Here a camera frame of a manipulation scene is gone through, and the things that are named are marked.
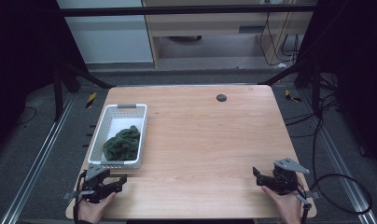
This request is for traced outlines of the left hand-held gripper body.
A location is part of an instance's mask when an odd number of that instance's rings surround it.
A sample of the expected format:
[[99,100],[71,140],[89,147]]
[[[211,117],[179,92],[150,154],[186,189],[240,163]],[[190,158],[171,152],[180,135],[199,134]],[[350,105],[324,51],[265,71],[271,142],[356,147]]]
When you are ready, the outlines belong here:
[[79,176],[79,179],[84,179],[83,183],[78,185],[76,190],[64,193],[63,198],[72,200],[81,195],[91,203],[98,203],[111,194],[107,191],[108,187],[115,185],[114,183],[104,183],[104,180],[109,176],[109,169],[99,164],[90,164],[88,169]]

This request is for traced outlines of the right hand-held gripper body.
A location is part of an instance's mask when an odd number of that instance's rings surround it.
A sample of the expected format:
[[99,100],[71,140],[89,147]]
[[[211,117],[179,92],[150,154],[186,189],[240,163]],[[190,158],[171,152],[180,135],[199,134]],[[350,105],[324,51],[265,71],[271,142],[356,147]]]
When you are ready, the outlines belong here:
[[296,191],[302,198],[316,199],[318,194],[305,190],[304,186],[299,183],[297,173],[308,175],[310,171],[294,161],[291,158],[284,158],[273,162],[274,168],[272,170],[273,177],[276,179],[278,187],[276,193],[286,195],[290,192]]

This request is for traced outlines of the dark green cloth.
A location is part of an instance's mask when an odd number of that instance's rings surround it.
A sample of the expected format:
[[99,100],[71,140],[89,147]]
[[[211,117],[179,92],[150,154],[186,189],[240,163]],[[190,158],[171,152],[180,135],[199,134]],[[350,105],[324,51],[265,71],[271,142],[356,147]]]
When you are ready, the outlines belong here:
[[134,161],[137,159],[140,132],[132,125],[120,130],[103,145],[103,152],[108,161]]

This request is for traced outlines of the white plastic basket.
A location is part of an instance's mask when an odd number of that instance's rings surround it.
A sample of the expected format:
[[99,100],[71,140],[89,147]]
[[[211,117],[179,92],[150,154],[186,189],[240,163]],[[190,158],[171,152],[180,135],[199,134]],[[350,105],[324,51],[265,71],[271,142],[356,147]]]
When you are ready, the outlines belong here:
[[[103,152],[104,143],[115,136],[120,130],[134,125],[140,132],[140,143],[137,159],[134,161],[108,161]],[[100,123],[93,136],[88,163],[103,165],[111,169],[138,169],[142,162],[143,147],[147,130],[147,106],[107,105]]]

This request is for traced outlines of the person's left hand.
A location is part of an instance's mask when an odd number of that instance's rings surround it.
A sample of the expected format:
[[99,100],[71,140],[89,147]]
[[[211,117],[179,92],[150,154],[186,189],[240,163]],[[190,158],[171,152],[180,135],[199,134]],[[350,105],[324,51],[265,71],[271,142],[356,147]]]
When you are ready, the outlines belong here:
[[99,224],[108,205],[114,200],[116,192],[112,192],[99,203],[90,203],[79,199],[77,209],[77,224]]

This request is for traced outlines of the person's right hand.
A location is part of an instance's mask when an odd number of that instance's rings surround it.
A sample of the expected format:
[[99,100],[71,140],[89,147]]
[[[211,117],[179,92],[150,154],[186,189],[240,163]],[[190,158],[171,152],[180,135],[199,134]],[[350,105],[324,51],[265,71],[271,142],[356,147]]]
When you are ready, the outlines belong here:
[[278,195],[266,186],[261,189],[272,199],[285,224],[300,224],[300,200],[296,193]]

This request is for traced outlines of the yellow black striped tape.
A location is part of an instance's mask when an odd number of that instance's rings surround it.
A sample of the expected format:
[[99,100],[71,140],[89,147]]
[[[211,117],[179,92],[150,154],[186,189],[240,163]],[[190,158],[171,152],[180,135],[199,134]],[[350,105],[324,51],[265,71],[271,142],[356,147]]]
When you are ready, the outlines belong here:
[[287,100],[290,100],[290,101],[292,101],[292,102],[296,102],[296,103],[300,103],[300,102],[302,102],[302,100],[301,100],[300,97],[293,97],[293,96],[291,95],[291,93],[290,93],[289,90],[285,90],[285,98],[286,98]]
[[91,108],[93,102],[94,102],[94,99],[96,98],[96,95],[97,95],[97,92],[92,92],[89,96],[89,99],[86,103],[86,108]]

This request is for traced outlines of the black metal stand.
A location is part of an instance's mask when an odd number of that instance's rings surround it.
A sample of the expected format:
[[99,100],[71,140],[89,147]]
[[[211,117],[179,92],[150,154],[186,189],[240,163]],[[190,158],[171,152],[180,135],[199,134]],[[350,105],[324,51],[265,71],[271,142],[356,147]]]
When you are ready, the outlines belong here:
[[315,115],[320,118],[320,66],[317,63],[317,60],[305,58],[298,59],[294,65],[288,67],[274,77],[259,82],[259,85],[271,86],[293,73],[298,74],[294,81],[294,86],[296,88],[302,89],[308,84],[311,84],[312,110],[315,112]]
[[93,77],[89,72],[73,66],[70,63],[65,63],[64,61],[57,61],[53,65],[52,74],[55,99],[55,121],[59,120],[63,114],[62,84],[65,85],[69,92],[79,92],[80,90],[80,84],[78,83],[76,76],[83,77],[103,89],[113,88],[113,85],[107,84],[102,80]]

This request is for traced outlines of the black curtain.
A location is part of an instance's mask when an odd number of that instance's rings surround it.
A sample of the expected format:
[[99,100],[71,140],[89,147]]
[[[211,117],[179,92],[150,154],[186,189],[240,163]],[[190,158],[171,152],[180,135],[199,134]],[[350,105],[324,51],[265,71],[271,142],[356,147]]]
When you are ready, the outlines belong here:
[[307,49],[317,49],[321,70],[337,76],[342,111],[377,160],[377,0],[317,0],[300,51]]
[[57,0],[0,0],[0,146],[22,113],[26,96],[53,82],[51,63],[38,43],[38,23],[68,63],[87,69],[65,19],[36,14],[59,8]]

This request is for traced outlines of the white cabinet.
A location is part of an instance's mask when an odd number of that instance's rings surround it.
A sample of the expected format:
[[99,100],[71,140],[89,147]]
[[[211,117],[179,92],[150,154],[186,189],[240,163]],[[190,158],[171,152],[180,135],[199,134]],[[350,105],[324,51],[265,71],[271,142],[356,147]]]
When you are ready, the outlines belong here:
[[[141,0],[57,0],[60,9],[141,7]],[[86,64],[152,63],[142,15],[65,18]]]

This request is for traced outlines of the light wooden desk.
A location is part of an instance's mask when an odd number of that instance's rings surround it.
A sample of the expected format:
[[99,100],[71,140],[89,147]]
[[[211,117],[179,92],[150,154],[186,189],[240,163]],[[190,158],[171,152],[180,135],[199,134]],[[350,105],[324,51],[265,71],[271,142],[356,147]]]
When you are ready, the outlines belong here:
[[[293,5],[315,4],[317,0],[141,0],[145,7]],[[166,36],[256,34],[267,63],[282,56],[287,35],[306,33],[313,16],[309,12],[220,13],[148,15],[147,30],[153,39]]]

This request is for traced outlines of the black horizontal bar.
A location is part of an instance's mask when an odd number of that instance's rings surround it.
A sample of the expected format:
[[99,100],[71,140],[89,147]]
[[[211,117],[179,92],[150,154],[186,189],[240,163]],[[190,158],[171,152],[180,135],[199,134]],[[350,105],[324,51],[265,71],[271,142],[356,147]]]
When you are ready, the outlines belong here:
[[177,7],[109,7],[109,8],[60,9],[59,13],[65,17],[91,17],[91,16],[220,14],[220,13],[309,12],[309,11],[315,11],[316,8],[317,8],[317,4],[177,6]]

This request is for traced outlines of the aluminium floor rail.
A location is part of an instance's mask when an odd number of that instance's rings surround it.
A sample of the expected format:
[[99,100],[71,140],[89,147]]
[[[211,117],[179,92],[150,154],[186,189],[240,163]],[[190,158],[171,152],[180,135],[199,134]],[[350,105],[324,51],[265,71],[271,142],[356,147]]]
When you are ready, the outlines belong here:
[[77,95],[75,93],[68,93],[63,103],[63,111],[58,119],[54,120],[49,130],[47,137],[45,138],[41,148],[39,149],[35,160],[33,161],[26,177],[24,178],[21,187],[19,188],[12,203],[4,213],[0,224],[16,224],[21,215],[21,211],[26,205],[29,196],[35,186],[35,183],[46,164],[49,157],[49,153],[52,151],[53,146],[61,132],[61,129],[69,115],[73,102],[76,100]]
[[[310,112],[314,112],[312,110],[312,96],[310,96],[310,93],[306,91],[299,92],[302,96],[303,102],[305,102]],[[314,119],[314,122],[316,123],[316,125],[318,125],[321,121],[320,119]],[[326,152],[328,153],[328,156],[336,172],[340,175],[352,177],[350,170],[342,160],[342,156],[340,155],[334,142],[332,141],[326,126],[322,124],[317,130],[318,131],[316,131],[316,134],[320,134],[319,136],[323,141],[323,145],[326,148]],[[360,212],[364,211],[365,208],[369,208],[370,201],[366,199],[365,190],[361,189],[357,183],[354,183],[354,181],[352,180],[348,180],[346,177],[340,178],[342,178],[342,185],[355,211]],[[362,222],[362,224],[377,224],[377,219],[371,209],[366,214],[358,215],[358,218]]]

